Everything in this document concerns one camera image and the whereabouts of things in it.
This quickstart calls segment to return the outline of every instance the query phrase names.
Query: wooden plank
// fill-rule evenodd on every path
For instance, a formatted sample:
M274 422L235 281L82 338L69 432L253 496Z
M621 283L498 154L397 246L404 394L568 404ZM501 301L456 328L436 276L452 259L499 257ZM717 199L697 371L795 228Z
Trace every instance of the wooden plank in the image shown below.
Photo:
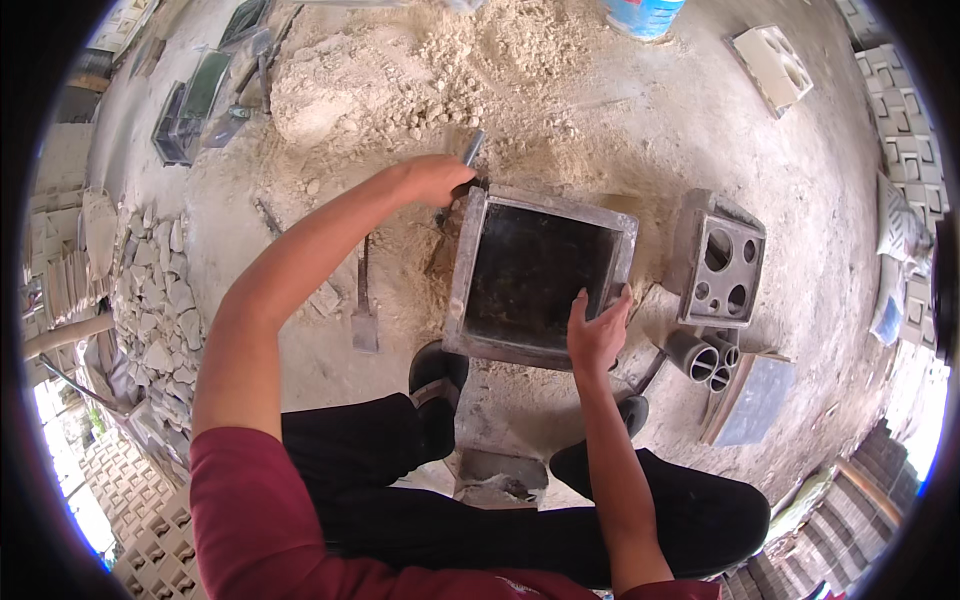
M887 494L883 493L883 490L878 488L874 482L867 479L864 474L860 472L860 469L854 467L846 459L837 457L836 465L840 469L840 472L847 476L847 479L850 479L865 496L870 498L884 514L890 517L890 520L892 520L895 525L900 527L900 524L903 523L903 515L900 514L900 510L894 506L894 503L890 501Z
M84 74L71 77L70 81L68 81L66 84L70 85L71 87L82 87L83 89L90 89L103 93L107 91L107 88L110 86L110 80L103 77L97 77L96 75Z

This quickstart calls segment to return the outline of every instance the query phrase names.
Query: blue bucket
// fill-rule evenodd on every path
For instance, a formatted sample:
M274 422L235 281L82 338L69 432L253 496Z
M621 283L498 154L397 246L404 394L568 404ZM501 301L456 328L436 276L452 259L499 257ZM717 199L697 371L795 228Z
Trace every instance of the blue bucket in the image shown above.
M627 36L644 41L657 39L670 24L685 0L604 0L610 11L607 20Z

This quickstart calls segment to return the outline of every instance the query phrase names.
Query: trowel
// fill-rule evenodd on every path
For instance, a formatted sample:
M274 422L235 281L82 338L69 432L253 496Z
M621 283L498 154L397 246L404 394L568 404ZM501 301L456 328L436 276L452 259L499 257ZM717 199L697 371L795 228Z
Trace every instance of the trowel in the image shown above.
M367 266L370 260L370 236L363 238L363 253L357 260L357 308L350 315L353 349L376 354L380 351L376 339L376 317L370 310L367 295Z

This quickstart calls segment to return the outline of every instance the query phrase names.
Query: pile of plaster rubble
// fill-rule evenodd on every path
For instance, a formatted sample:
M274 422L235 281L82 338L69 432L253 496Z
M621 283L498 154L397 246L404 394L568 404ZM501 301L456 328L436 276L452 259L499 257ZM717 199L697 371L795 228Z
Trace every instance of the pile of plaster rubble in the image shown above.
M183 220L161 221L148 206L133 214L114 291L117 339L128 373L155 414L189 429L204 329L186 282Z

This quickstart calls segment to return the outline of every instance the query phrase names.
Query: dusty floor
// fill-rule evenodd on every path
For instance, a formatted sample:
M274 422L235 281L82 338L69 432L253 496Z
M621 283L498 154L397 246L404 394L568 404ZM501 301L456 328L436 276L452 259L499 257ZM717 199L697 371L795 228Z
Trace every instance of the dusty floor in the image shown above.
M234 8L214 0L183 5L164 4L150 25L150 35L168 41L149 80L129 78L129 61L114 76L100 106L91 179L127 205L185 211L189 282L208 323L271 239L253 201L289 227L388 164L460 154L475 116L488 131L477 166L492 180L639 218L632 272L639 308L614 373L621 390L623 380L643 373L675 316L676 298L656 282L681 194L717 190L767 227L763 280L742 345L797 361L778 420L762 444L699 444L707 391L667 367L648 392L651 414L637 447L748 481L773 503L798 477L851 449L881 411L893 351L867 332L879 272L879 146L831 0L689 3L666 41L654 45L606 28L599 3L589 0L492 0L475 16L425 3L307 7L272 71L274 119L256 116L224 150L202 152L192 169L162 168L150 142L160 106L172 81L190 76L199 56L193 48L216 44ZM275 30L290 10L277 5ZM779 121L723 41L767 23L780 25L815 84ZM246 64L234 59L229 84ZM248 89L248 104L258 103L256 88ZM214 114L229 104L226 96ZM424 117L415 131L411 114ZM283 328L284 410L404 389L410 357L442 335L450 273L431 265L444 240L431 217L409 206L374 234L381 354L350 349L353 257L331 279L344 297L343 317L325 320L304 307ZM836 403L835 414L821 419ZM582 436L572 378L471 361L457 436L464 446L549 457ZM550 486L548 506L585 502L560 482Z

